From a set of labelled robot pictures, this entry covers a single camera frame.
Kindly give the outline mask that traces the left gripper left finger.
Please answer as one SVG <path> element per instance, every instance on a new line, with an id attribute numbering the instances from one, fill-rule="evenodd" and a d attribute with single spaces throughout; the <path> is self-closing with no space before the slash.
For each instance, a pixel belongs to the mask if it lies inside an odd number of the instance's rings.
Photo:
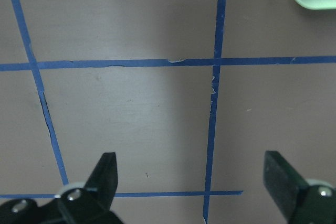
<path id="1" fill-rule="evenodd" d="M 69 184 L 56 196 L 65 223 L 118 223 L 110 210 L 117 186 L 116 154 L 103 153 L 83 185 Z"/>

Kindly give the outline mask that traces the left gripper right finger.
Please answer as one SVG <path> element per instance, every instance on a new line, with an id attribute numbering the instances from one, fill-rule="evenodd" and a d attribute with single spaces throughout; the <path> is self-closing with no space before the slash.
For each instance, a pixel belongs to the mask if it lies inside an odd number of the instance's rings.
<path id="1" fill-rule="evenodd" d="M 303 178 L 277 151 L 265 151 L 263 182 L 287 223 L 335 223 L 335 187 Z"/>

